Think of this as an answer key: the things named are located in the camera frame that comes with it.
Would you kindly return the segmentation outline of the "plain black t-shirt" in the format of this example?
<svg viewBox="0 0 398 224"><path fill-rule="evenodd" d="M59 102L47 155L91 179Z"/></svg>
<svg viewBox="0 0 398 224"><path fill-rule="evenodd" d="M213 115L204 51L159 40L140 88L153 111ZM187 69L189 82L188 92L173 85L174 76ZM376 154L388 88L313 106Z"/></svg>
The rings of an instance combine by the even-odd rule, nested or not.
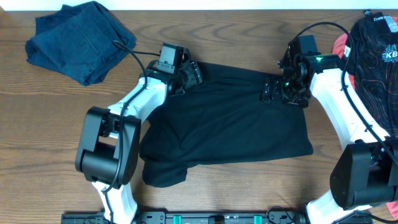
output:
<svg viewBox="0 0 398 224"><path fill-rule="evenodd" d="M205 62L199 68L201 84L167 98L148 117L139 153L145 184L179 184L197 165L313 153L303 109L281 100L281 76Z"/></svg>

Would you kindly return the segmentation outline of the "navy blue garment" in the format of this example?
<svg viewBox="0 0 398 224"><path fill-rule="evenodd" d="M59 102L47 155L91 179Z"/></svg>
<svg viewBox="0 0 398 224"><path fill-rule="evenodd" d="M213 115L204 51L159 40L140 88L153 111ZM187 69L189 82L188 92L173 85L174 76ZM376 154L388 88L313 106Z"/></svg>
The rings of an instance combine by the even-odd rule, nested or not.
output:
<svg viewBox="0 0 398 224"><path fill-rule="evenodd" d="M96 1L61 10L35 20L35 35L25 44L27 62L70 77L83 86L102 82L136 37L107 8Z"/></svg>

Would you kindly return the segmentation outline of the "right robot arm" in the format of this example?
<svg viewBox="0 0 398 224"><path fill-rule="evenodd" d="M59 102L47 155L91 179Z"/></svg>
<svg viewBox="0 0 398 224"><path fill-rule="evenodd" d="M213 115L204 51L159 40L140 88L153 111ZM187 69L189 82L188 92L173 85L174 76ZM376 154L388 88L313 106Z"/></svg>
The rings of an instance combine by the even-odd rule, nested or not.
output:
<svg viewBox="0 0 398 224"><path fill-rule="evenodd" d="M289 223L371 223L367 210L397 201L397 140L377 124L355 93L339 56L294 54L278 63L284 74L282 101L307 106L315 97L331 121L343 150L329 190L307 203Z"/></svg>

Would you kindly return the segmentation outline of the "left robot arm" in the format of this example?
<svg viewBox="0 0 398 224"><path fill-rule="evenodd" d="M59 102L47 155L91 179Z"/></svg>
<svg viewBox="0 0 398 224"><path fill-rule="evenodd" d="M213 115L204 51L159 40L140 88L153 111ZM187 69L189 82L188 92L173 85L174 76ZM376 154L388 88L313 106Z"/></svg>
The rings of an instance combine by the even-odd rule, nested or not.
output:
<svg viewBox="0 0 398 224"><path fill-rule="evenodd" d="M152 63L124 98L107 108L93 106L86 113L75 168L98 191L108 223L134 223L137 217L130 181L142 123L168 97L182 95L203 81L196 61L186 60L175 73L170 70L165 63Z"/></svg>

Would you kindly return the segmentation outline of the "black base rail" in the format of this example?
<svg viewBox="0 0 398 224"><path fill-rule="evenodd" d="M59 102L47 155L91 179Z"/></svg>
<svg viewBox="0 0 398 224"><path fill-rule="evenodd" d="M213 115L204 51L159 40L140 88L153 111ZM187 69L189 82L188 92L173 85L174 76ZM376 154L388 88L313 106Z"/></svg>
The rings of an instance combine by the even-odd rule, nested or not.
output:
<svg viewBox="0 0 398 224"><path fill-rule="evenodd" d="M64 213L62 224L110 223L103 212ZM293 224L310 223L302 212L283 212L281 209L266 213L165 213L141 212L131 223L137 224ZM348 215L337 222L343 224L371 224L373 220L364 215Z"/></svg>

